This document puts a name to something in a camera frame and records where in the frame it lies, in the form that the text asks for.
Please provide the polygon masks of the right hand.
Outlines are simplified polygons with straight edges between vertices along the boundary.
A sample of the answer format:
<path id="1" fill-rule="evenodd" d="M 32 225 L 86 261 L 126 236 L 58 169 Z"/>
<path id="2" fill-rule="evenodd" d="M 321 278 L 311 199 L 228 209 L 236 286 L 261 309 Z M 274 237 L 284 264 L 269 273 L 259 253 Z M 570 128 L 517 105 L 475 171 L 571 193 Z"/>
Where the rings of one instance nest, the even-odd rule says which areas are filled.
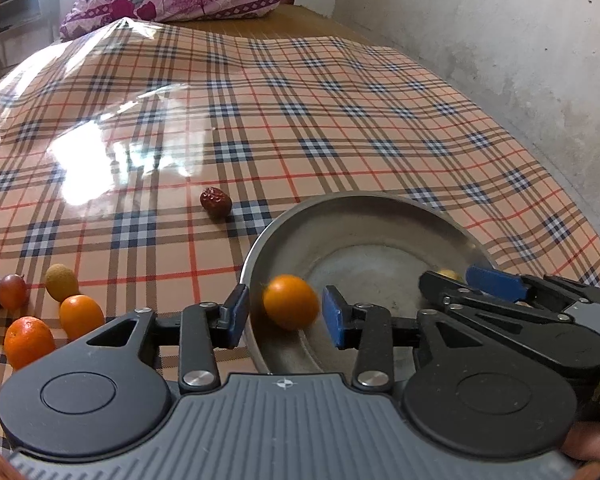
<path id="1" fill-rule="evenodd" d="M 600 479 L 600 422 L 577 422 L 569 431 L 562 452 L 582 462 L 573 479 Z"/>

